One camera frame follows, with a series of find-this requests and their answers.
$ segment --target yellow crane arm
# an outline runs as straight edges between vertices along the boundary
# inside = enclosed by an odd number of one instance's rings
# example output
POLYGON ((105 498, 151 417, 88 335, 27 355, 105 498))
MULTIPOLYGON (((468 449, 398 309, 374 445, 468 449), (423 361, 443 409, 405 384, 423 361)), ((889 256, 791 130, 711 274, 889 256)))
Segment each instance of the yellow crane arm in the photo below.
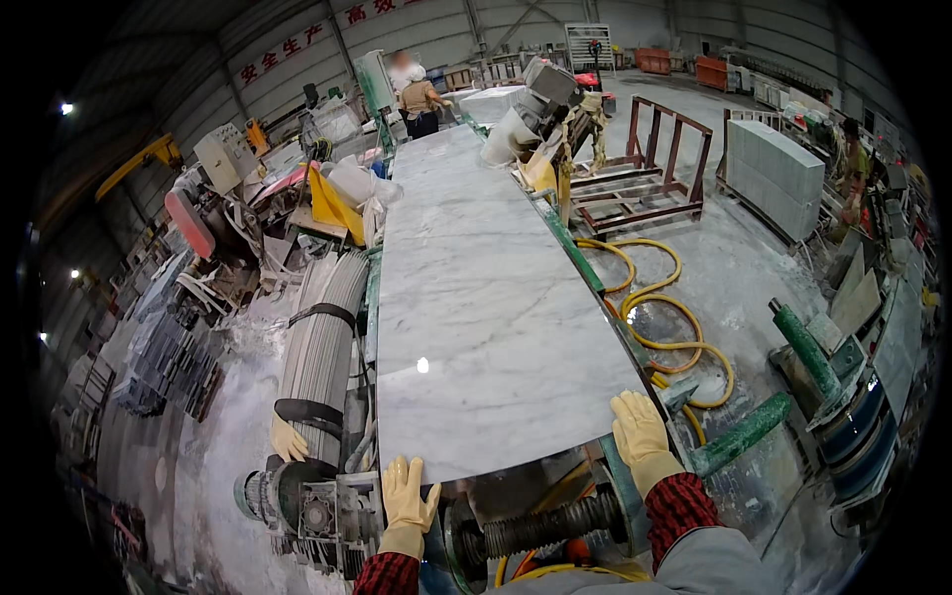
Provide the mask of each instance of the yellow crane arm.
POLYGON ((172 169, 179 169, 182 166, 182 153, 179 152, 178 147, 175 146, 171 132, 137 152, 134 157, 129 159, 122 167, 107 178, 107 180, 103 182, 103 185, 96 190, 96 202, 98 203, 99 199, 112 190, 112 187, 119 184, 133 169, 138 168, 140 165, 152 159, 158 159, 172 169))

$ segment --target marble tile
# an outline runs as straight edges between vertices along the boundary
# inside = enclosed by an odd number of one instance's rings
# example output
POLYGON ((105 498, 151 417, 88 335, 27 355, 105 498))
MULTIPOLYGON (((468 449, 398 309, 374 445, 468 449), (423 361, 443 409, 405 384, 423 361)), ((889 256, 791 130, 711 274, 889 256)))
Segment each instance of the marble tile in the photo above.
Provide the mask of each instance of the marble tile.
POLYGON ((755 121, 727 125, 727 183, 794 240, 820 215, 823 162, 795 141, 755 121))
POLYGON ((597 298, 467 127, 400 147, 380 285, 381 460, 425 483, 519 465, 603 436, 644 390, 597 298))

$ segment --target brown shirt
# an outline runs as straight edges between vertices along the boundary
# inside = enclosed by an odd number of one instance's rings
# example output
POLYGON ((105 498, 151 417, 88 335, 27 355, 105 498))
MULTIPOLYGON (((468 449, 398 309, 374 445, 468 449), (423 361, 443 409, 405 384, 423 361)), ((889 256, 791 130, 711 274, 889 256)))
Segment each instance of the brown shirt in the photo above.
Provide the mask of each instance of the brown shirt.
POLYGON ((439 106, 429 97, 430 91, 436 92, 436 89, 427 80, 410 83, 400 92, 400 107, 412 117, 419 113, 436 111, 439 106))

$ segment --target orange bin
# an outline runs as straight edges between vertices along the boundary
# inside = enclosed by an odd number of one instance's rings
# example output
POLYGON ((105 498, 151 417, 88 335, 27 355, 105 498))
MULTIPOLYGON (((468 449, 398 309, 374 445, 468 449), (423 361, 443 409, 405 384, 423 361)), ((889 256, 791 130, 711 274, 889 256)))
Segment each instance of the orange bin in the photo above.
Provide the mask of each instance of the orange bin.
POLYGON ((635 50, 635 66, 644 72, 670 74, 671 52, 656 48, 638 48, 635 50))
POLYGON ((698 56, 698 82, 702 85, 727 91, 727 63, 705 56, 698 56))

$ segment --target black rubber belt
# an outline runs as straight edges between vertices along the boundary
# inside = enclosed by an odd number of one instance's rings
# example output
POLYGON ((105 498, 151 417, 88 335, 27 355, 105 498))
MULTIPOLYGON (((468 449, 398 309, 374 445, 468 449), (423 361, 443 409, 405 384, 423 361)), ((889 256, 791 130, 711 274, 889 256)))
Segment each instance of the black rubber belt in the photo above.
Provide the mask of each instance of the black rubber belt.
POLYGON ((307 307, 297 314, 291 316, 288 320, 288 328, 294 326, 299 320, 304 320, 314 314, 330 314, 331 316, 336 316, 344 322, 347 323, 347 326, 350 327, 350 330, 353 331, 354 337, 357 336, 357 319, 354 318, 354 315, 347 311, 346 308, 337 306, 335 304, 329 304, 328 302, 321 302, 320 304, 315 304, 311 307, 307 307))

